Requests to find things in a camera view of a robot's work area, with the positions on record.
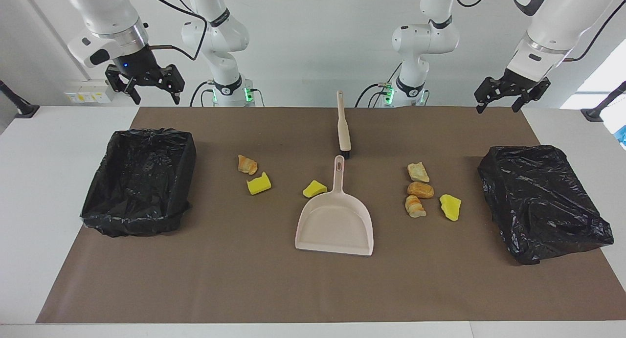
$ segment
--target dustpan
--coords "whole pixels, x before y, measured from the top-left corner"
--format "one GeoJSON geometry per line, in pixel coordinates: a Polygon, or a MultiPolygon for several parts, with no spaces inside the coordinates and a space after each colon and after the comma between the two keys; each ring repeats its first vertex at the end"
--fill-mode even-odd
{"type": "Polygon", "coordinates": [[[295,232],[295,248],[372,255],[374,231],[369,211],[343,190],[345,160],[335,157],[333,190],[315,196],[304,206],[295,232]]]}

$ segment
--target wall socket panel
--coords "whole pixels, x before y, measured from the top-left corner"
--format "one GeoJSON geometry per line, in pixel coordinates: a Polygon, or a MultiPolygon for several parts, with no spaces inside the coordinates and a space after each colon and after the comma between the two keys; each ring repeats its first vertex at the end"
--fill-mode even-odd
{"type": "Polygon", "coordinates": [[[72,103],[111,103],[115,92],[105,80],[78,82],[64,92],[72,103]]]}

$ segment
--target yellow sponge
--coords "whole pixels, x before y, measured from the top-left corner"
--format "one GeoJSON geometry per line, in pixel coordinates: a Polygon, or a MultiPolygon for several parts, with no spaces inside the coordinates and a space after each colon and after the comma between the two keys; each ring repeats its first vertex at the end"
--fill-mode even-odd
{"type": "Polygon", "coordinates": [[[452,195],[442,195],[439,198],[441,201],[441,209],[446,214],[448,220],[453,222],[459,220],[459,213],[461,211],[461,200],[452,195]]]}
{"type": "Polygon", "coordinates": [[[257,195],[261,191],[266,191],[272,188],[270,178],[268,178],[268,175],[266,175],[265,172],[263,172],[260,177],[250,181],[246,180],[246,182],[248,183],[248,190],[250,190],[251,195],[257,195]]]}
{"type": "Polygon", "coordinates": [[[318,182],[317,180],[313,180],[311,184],[309,184],[309,186],[307,186],[307,188],[302,191],[302,195],[306,196],[307,198],[312,198],[315,195],[320,195],[321,193],[327,192],[328,188],[326,188],[326,185],[318,182]]]}

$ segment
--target food scrap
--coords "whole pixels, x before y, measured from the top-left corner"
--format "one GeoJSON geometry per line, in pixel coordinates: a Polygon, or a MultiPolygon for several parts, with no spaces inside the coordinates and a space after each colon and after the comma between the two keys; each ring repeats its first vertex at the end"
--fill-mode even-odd
{"type": "Polygon", "coordinates": [[[268,175],[266,175],[265,172],[263,172],[260,177],[250,181],[246,180],[246,182],[248,183],[248,190],[250,191],[251,195],[257,195],[262,191],[266,191],[272,188],[270,178],[268,178],[268,175]]]}
{"type": "Polygon", "coordinates": [[[404,208],[406,209],[409,216],[413,218],[423,217],[426,215],[426,211],[424,206],[422,206],[422,202],[415,195],[409,195],[404,202],[404,208]]]}
{"type": "Polygon", "coordinates": [[[307,198],[312,198],[315,195],[327,192],[328,188],[326,187],[326,185],[318,182],[317,180],[313,180],[311,181],[311,184],[309,184],[309,186],[307,186],[307,188],[302,191],[302,195],[306,196],[307,198]]]}
{"type": "Polygon", "coordinates": [[[424,184],[423,182],[414,181],[409,184],[409,187],[406,190],[407,194],[418,196],[418,198],[429,199],[434,196],[434,189],[432,186],[428,184],[424,184]]]}
{"type": "Polygon", "coordinates": [[[459,213],[461,211],[461,200],[452,195],[442,195],[439,198],[441,202],[441,209],[445,213],[448,220],[456,222],[459,220],[459,213]]]}
{"type": "Polygon", "coordinates": [[[423,181],[423,182],[430,181],[428,173],[426,173],[424,164],[422,164],[422,162],[417,163],[417,164],[415,163],[409,164],[406,168],[409,171],[409,176],[411,176],[411,180],[423,181]]]}
{"type": "Polygon", "coordinates": [[[250,159],[248,157],[242,156],[242,155],[238,155],[239,157],[239,164],[237,165],[237,170],[242,172],[242,173],[247,173],[248,175],[254,175],[254,173],[257,173],[257,161],[250,159]]]}

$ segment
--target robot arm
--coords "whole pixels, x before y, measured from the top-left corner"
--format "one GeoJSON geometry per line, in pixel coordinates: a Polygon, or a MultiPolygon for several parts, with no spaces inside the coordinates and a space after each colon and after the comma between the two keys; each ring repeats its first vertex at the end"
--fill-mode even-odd
{"type": "Polygon", "coordinates": [[[424,88],[429,64],[421,56],[452,52],[459,44],[459,32],[452,23],[453,0],[421,0],[428,24],[400,26],[393,35],[393,48],[402,56],[400,75],[393,83],[395,94],[383,106],[412,106],[424,88]]]}
{"type": "MultiPolygon", "coordinates": [[[[251,83],[239,73],[237,62],[229,52],[248,47],[248,30],[231,14],[224,0],[191,0],[195,13],[209,21],[201,52],[208,61],[215,83],[214,95],[220,106],[250,106],[248,95],[251,83]]],[[[203,22],[188,22],[183,26],[182,37],[189,47],[197,47],[203,35],[203,22]]]]}
{"type": "Polygon", "coordinates": [[[530,100],[539,100],[550,86],[546,75],[563,62],[612,1],[514,0],[532,23],[501,79],[487,77],[474,93],[478,112],[505,96],[519,96],[514,112],[530,100]]]}
{"type": "Polygon", "coordinates": [[[130,0],[69,0],[85,22],[85,30],[67,45],[87,66],[112,60],[105,72],[116,92],[141,98],[135,86],[156,86],[169,92],[176,104],[185,81],[175,65],[161,68],[148,46],[148,33],[130,0]]]}

